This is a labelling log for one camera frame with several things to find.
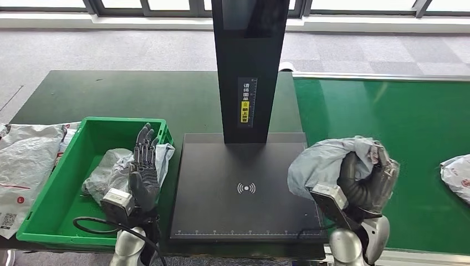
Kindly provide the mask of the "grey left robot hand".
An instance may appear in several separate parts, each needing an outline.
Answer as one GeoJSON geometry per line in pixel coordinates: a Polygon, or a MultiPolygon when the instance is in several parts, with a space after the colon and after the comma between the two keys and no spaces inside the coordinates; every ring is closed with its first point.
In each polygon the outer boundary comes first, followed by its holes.
{"type": "Polygon", "coordinates": [[[156,170],[156,145],[158,138],[155,130],[147,123],[137,135],[133,151],[134,160],[129,169],[129,189],[143,212],[155,206],[159,191],[156,170]]]}

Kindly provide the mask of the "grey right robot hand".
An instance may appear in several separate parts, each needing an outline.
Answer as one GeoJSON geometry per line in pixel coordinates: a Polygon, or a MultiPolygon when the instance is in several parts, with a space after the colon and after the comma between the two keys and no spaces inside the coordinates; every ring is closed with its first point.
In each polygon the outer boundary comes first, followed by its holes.
{"type": "Polygon", "coordinates": [[[363,179],[356,179],[360,162],[356,152],[348,153],[341,163],[337,185],[348,201],[345,213],[356,219],[382,215],[400,173],[400,164],[389,156],[381,142],[374,141],[373,148],[375,151],[369,156],[374,159],[371,173],[363,179]]]}

